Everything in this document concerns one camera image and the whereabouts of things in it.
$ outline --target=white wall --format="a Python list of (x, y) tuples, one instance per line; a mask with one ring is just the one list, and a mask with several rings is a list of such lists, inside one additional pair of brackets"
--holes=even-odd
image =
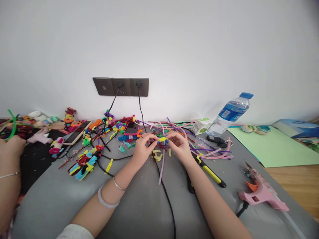
[[(0, 116), (103, 116), (92, 77), (148, 77), (146, 120), (214, 118), (255, 94), (239, 123), (319, 112), (318, 5), (310, 0), (1, 0)], [(137, 97), (112, 113), (136, 114)]]

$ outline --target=wall socket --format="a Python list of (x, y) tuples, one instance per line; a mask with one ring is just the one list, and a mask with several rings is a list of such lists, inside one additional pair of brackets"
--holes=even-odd
[(139, 96), (137, 83), (140, 83), (140, 96), (149, 96), (148, 78), (109, 78), (93, 77), (99, 95), (114, 96), (120, 86), (117, 96)]
[(139, 96), (139, 89), (137, 83), (141, 83), (140, 86), (140, 96), (149, 96), (149, 79), (148, 78), (131, 78), (131, 93), (132, 96)]
[(117, 93), (117, 96), (131, 96), (131, 85), (129, 78), (112, 78), (112, 85), (114, 93), (117, 92), (119, 86), (121, 87)]
[(113, 96), (112, 79), (108, 77), (93, 77), (93, 81), (99, 95)]

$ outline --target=plastic bottle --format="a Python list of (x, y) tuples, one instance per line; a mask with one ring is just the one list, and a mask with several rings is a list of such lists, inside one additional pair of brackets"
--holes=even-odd
[(249, 109), (249, 99), (253, 96), (253, 94), (243, 92), (238, 98), (228, 102), (213, 124), (206, 130), (206, 134), (220, 137), (233, 122)]

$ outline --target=white sleeve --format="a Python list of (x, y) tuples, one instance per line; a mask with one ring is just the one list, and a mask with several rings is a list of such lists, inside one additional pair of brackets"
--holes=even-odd
[(69, 224), (56, 239), (94, 239), (94, 237), (86, 228)]

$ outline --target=bottle label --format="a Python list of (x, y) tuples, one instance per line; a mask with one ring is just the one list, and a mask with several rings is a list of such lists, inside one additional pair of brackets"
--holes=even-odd
[(237, 109), (237, 111), (232, 110), (232, 106), (225, 105), (222, 111), (219, 113), (219, 116), (227, 121), (236, 121), (242, 116), (246, 110)]

